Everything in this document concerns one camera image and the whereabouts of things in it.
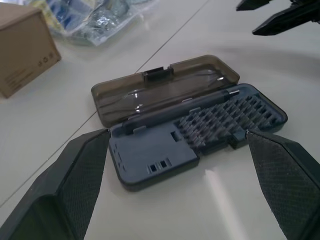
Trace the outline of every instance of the white table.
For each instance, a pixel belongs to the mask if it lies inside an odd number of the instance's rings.
[[[216,55],[240,74],[240,83],[254,85],[286,111],[289,120],[278,134],[301,143],[317,158],[320,26],[310,23],[274,37],[253,36],[252,29],[287,4],[279,1],[258,11],[235,12],[237,3],[211,0],[141,70]],[[95,114],[72,138],[100,128]],[[0,216],[10,213],[60,152],[0,208]],[[122,188],[108,154],[85,239],[286,238],[261,192],[245,146],[218,151],[201,159],[197,168],[137,193]]]
[[[205,1],[161,0],[99,47],[59,42],[61,62],[1,99],[0,207],[95,113],[91,88],[138,71]]]

